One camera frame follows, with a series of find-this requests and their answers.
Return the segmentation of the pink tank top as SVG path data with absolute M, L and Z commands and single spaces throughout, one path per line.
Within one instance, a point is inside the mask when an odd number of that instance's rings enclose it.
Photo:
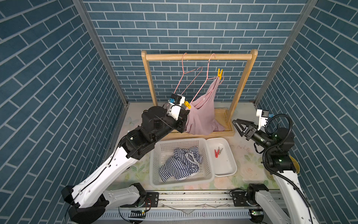
M 192 102 L 186 122 L 186 133 L 209 135 L 225 130 L 225 127 L 215 119 L 214 111 L 214 99 L 220 82 L 220 79 L 215 77 L 208 91 Z

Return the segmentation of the red clothespin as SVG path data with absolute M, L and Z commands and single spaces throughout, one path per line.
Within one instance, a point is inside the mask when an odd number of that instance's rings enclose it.
M 215 149 L 214 153 L 215 153 L 215 157 L 218 158 L 218 156 L 220 154 L 220 149 Z

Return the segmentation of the blue white striped tank top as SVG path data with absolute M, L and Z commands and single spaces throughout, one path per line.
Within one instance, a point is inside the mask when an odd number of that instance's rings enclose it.
M 175 180 L 185 180 L 190 176 L 200 172 L 200 165 L 203 156 L 199 152 L 198 147 L 177 148 L 163 166 L 159 169 L 159 176 L 163 182 L 169 178 Z

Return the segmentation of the pink hanger with pink top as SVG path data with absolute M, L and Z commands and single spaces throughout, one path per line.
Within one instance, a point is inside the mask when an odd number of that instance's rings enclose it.
M 208 60 L 208 66 L 207 66 L 207 72 L 206 72 L 206 80 L 204 81 L 203 85 L 200 87 L 200 89 L 198 90 L 198 92 L 196 93 L 196 95 L 194 96 L 194 98 L 192 99 L 192 101 L 190 102 L 190 105 L 191 105 L 191 109 L 195 107 L 195 105 L 193 105 L 193 103 L 195 103 L 195 98 L 197 97 L 197 95 L 200 93 L 200 91 L 202 90 L 202 88 L 206 85 L 207 81 L 208 80 L 211 80 L 213 79 L 213 83 L 212 85 L 209 87 L 208 89 L 208 92 L 205 93 L 203 96 L 200 97 L 201 101 L 197 100 L 197 105 L 201 105 L 201 104 L 205 104 L 205 102 L 208 102 L 209 99 L 212 99 L 214 100 L 215 96 L 216 96 L 216 92 L 217 92 L 217 89 L 218 89 L 218 86 L 223 82 L 224 80 L 224 77 L 219 80 L 218 76 L 216 77 L 212 77 L 212 78 L 209 78 L 209 66 L 210 66 L 210 61 L 211 61 L 211 58 L 214 57 L 216 58 L 216 55 L 213 53 L 209 60 Z

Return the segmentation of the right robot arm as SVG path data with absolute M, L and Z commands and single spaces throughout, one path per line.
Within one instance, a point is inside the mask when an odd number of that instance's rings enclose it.
M 291 117 L 277 114 L 269 118 L 264 127 L 278 118 L 285 118 L 289 126 L 277 126 L 272 133 L 262 131 L 260 126 L 252 121 L 235 119 L 232 122 L 240 136 L 263 147 L 260 152 L 262 165 L 279 186 L 288 212 L 277 204 L 264 184 L 249 184 L 245 195 L 247 204 L 261 207 L 274 224 L 317 224 L 319 221 L 302 190 L 297 169 L 289 155 L 289 150 L 295 144 Z

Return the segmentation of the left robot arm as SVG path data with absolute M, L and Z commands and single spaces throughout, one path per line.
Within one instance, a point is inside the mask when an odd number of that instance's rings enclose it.
M 146 191 L 139 183 L 115 191 L 108 191 L 107 188 L 173 130 L 180 133 L 186 130 L 190 111 L 177 105 L 174 109 L 178 110 L 175 115 L 162 106 L 152 106 L 143 111 L 142 124 L 119 141 L 103 164 L 79 184 L 62 189 L 61 194 L 69 204 L 68 215 L 72 222 L 92 224 L 107 210 L 144 202 Z

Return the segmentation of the yellow clothespin lower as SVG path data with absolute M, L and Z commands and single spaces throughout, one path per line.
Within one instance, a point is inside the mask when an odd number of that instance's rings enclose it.
M 188 109 L 191 109 L 191 105 L 189 104 L 188 101 L 185 101 L 185 102 L 184 102 L 184 105 L 185 105 Z

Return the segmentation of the white plastic basket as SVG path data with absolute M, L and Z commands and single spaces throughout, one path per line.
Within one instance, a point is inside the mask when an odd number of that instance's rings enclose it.
M 203 138 L 160 141 L 151 152 L 150 183 L 155 188 L 206 184 L 213 179 L 213 163 Z

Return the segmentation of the white plastic tray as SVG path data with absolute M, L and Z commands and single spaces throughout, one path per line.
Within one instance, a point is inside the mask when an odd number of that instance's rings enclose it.
M 207 144 L 212 157 L 215 176 L 226 177 L 234 175 L 237 172 L 237 165 L 229 142 L 224 138 L 211 138 L 207 140 Z M 219 148 L 223 148 L 223 151 L 216 158 L 214 150 Z

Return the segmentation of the yellow clothespin upper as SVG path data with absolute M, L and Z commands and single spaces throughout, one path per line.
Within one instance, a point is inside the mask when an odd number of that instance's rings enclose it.
M 218 74 L 217 74 L 219 80 L 221 80 L 223 78 L 223 69 L 218 69 Z

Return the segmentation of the yellow cup with pens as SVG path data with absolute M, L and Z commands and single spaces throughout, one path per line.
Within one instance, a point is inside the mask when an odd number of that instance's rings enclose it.
M 300 172 L 300 165 L 298 164 L 297 160 L 295 158 L 293 158 L 292 156 L 290 156 L 290 159 L 296 169 L 296 173 L 299 174 Z

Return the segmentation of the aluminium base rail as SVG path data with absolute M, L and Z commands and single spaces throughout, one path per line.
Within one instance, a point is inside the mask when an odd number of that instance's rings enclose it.
M 98 224 L 292 224 L 278 190 L 150 191 L 148 205 L 109 209 Z

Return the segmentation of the aluminium corner post right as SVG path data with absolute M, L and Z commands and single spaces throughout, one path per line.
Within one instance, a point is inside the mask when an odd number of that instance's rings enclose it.
M 258 109 L 258 105 L 263 98 L 264 93 L 266 92 L 269 84 L 275 77 L 279 67 L 281 66 L 283 60 L 285 59 L 286 55 L 288 54 L 289 50 L 291 49 L 294 41 L 296 40 L 298 34 L 300 33 L 301 29 L 303 28 L 305 22 L 307 21 L 309 15 L 311 14 L 313 8 L 317 4 L 318 0 L 308 0 L 305 6 L 302 9 L 296 23 L 294 24 L 288 38 L 286 39 L 283 48 L 280 50 L 276 61 L 273 63 L 271 70 L 269 71 L 265 81 L 263 82 L 258 94 L 256 95 L 253 104 L 256 109 Z

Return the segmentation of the aluminium corner post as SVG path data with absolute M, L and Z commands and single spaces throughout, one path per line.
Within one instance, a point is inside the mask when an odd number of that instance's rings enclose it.
M 309 15 L 311 14 L 313 8 L 317 4 L 318 0 L 308 0 L 305 6 L 302 9 L 296 23 L 294 24 L 288 38 L 286 39 L 283 48 L 280 50 L 276 61 L 273 63 L 271 70 L 269 71 L 265 81 L 263 82 L 258 94 L 256 95 L 253 104 L 256 109 L 258 109 L 258 105 L 263 98 L 264 93 L 266 92 L 269 84 L 275 77 L 279 67 L 281 66 L 283 60 L 285 59 L 286 55 L 288 54 L 289 50 L 291 49 L 294 41 L 296 40 L 298 34 L 300 33 L 301 29 L 303 28 L 305 22 L 307 21 Z
M 106 70 L 115 86 L 115 89 L 116 89 L 119 97 L 121 98 L 124 106 L 128 107 L 128 100 L 126 99 L 126 96 L 125 96 L 124 92 L 122 91 L 122 88 L 120 87 L 120 84 L 119 84 L 118 79 L 115 75 L 114 69 L 107 57 L 105 49 L 100 41 L 100 38 L 96 32 L 95 27 L 90 19 L 90 15 L 84 5 L 84 2 L 80 1 L 80 0 L 73 0 L 73 3 L 74 3 L 76 10 L 78 11 L 78 14 L 79 14 L 83 24 L 85 25 L 85 28 L 87 29 L 87 32 L 88 32 L 96 50 L 98 51 L 98 54 L 102 60 L 102 63 L 105 66 L 105 68 L 106 68 Z

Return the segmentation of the aluminium corner post left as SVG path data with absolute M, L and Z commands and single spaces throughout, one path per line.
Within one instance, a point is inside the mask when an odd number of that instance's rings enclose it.
M 105 49 L 100 41 L 100 38 L 96 32 L 95 27 L 90 19 L 90 15 L 84 5 L 84 2 L 80 1 L 80 0 L 73 0 L 73 3 L 74 3 L 76 10 L 78 11 L 78 14 L 79 14 L 83 24 L 85 25 L 85 28 L 87 29 L 87 32 L 88 32 L 96 50 L 98 51 L 98 54 L 102 60 L 102 63 L 105 66 L 105 68 L 106 68 L 106 70 L 115 86 L 115 89 L 116 89 L 119 97 L 121 98 L 124 106 L 128 107 L 128 100 L 126 99 L 126 96 L 125 96 L 124 92 L 122 91 L 122 88 L 120 87 L 120 84 L 119 84 L 118 79 L 115 75 L 114 69 L 107 57 Z

